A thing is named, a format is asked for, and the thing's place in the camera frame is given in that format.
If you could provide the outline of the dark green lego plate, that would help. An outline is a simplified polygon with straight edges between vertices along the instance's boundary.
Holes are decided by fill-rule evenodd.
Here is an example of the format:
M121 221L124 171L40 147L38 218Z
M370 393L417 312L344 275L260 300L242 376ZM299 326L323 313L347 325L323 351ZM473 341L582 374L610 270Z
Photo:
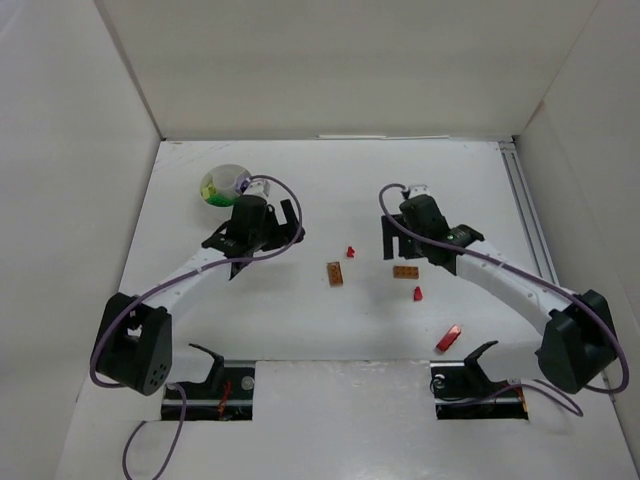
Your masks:
M234 204L235 200L233 198L226 198L224 196L213 195L213 196L209 197L206 200L206 202L209 205L224 208L224 207L232 206Z

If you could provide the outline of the red lego brick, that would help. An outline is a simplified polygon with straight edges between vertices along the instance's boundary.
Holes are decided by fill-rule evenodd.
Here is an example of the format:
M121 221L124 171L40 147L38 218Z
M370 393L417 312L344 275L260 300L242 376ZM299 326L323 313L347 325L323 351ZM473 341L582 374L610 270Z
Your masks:
M435 350L440 353L446 352L456 342L461 333L462 330L460 326L451 326L449 330L438 341L435 346Z

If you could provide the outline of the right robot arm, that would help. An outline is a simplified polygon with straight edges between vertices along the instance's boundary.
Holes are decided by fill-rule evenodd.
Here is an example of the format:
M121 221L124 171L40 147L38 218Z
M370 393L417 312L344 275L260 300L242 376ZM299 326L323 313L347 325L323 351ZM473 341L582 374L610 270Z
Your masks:
M425 259L485 290L527 321L535 341L502 346L496 340L476 348L455 371L476 391L510 380L545 380L564 393L591 387L614 362L629 383L629 366L615 333L607 300L588 290L577 294L513 264L479 231L452 227L428 192L405 191L399 213L381 218L383 257Z

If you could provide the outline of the orange lego plate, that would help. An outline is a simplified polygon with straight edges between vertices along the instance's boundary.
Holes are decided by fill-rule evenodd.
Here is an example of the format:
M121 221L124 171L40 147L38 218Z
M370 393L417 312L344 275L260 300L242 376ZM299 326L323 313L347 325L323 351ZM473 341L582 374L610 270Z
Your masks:
M395 265L392 272L396 279L417 280L420 277L419 268L416 266Z

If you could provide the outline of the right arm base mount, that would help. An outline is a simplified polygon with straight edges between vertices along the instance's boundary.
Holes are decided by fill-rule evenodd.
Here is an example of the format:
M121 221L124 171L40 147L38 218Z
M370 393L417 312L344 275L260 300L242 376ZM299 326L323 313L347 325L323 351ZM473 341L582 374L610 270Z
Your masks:
M529 419L521 389L490 397L508 385L506 380L490 380L479 365L481 356L497 343L486 342L463 360L430 363L429 389L438 420Z

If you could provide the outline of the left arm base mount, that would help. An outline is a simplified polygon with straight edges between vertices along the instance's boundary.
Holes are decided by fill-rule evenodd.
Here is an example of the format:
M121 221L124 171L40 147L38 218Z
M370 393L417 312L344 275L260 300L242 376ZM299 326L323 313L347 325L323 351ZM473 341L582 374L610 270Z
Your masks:
M224 356L190 343L173 353L160 419L177 421L250 421L256 364L226 361Z

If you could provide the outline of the pale yellow-green lego piece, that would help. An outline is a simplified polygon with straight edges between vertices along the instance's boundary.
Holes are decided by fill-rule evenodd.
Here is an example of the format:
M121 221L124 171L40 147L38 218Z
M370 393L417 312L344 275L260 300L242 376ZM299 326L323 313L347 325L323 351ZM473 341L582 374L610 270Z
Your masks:
M201 195L205 201L216 195L216 189L212 184L205 185L201 188Z

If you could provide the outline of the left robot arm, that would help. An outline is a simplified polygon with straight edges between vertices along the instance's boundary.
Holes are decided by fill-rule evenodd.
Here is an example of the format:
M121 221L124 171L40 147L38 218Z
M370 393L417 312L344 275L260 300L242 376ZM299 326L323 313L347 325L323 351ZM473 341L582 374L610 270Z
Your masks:
M168 279L140 295L114 294L105 306L90 358L91 381L144 396L165 385L215 387L221 378L221 356L196 343L177 347L173 335L179 321L207 294L226 286L250 264L302 241L299 201L290 197L280 205L283 223L265 198L241 196L230 219Z

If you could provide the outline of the purple lego assembly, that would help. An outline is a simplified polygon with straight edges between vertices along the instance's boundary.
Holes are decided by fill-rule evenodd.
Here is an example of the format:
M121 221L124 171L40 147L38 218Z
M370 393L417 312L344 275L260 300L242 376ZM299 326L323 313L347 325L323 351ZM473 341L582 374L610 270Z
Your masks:
M236 179L236 192L241 195L250 185L251 176L239 176Z

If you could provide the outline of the orange lego brick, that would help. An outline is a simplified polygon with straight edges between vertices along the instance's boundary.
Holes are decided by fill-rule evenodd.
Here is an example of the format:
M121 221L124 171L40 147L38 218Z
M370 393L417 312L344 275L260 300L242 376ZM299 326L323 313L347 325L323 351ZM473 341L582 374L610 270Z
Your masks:
M327 264L327 278L331 287L340 287L344 285L342 268L338 261L329 262Z

